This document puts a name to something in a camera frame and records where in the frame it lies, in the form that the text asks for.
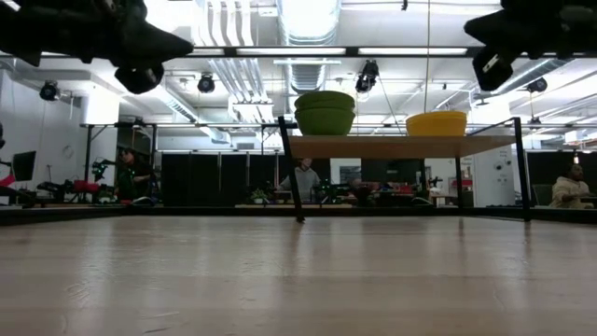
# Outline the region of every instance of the green bowl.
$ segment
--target green bowl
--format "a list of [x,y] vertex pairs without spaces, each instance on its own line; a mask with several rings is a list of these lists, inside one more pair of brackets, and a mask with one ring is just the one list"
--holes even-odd
[[313,91],[301,95],[295,102],[301,108],[346,108],[354,109],[354,99],[350,95],[338,91]]
[[295,113],[303,135],[346,135],[353,127],[354,113],[338,108],[310,108]]

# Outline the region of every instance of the computer monitor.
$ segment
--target computer monitor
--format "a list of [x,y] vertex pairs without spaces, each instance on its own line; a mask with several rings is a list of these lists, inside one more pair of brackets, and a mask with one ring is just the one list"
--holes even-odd
[[34,178],[35,154],[36,152],[30,151],[12,157],[12,174],[16,181],[31,181]]

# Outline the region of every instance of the potted plant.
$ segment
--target potted plant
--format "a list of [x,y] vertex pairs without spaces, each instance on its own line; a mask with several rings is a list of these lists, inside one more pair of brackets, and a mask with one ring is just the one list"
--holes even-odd
[[251,194],[251,200],[253,200],[255,204],[263,204],[268,200],[268,195],[265,192],[263,192],[263,190],[256,189]]

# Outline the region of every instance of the chair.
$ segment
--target chair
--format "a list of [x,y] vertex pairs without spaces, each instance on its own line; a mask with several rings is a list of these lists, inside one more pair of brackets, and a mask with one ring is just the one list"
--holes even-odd
[[533,185],[533,194],[537,205],[549,206],[551,204],[551,185]]

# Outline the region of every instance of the man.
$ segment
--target man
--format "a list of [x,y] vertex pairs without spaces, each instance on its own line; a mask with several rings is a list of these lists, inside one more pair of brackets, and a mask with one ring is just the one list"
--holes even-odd
[[583,177],[582,167],[579,164],[572,164],[553,185],[550,206],[561,209],[592,209],[592,204],[583,203],[580,200],[591,196],[589,186],[582,181]]
[[[300,199],[303,202],[310,201],[312,188],[319,186],[319,176],[313,169],[311,169],[311,159],[302,159],[299,163],[300,165],[295,168],[295,174],[297,175],[298,194],[300,194]],[[290,176],[280,183],[278,189],[291,189]]]
[[118,196],[121,200],[134,200],[150,194],[153,170],[151,166],[126,148],[120,153],[125,169],[118,172]]

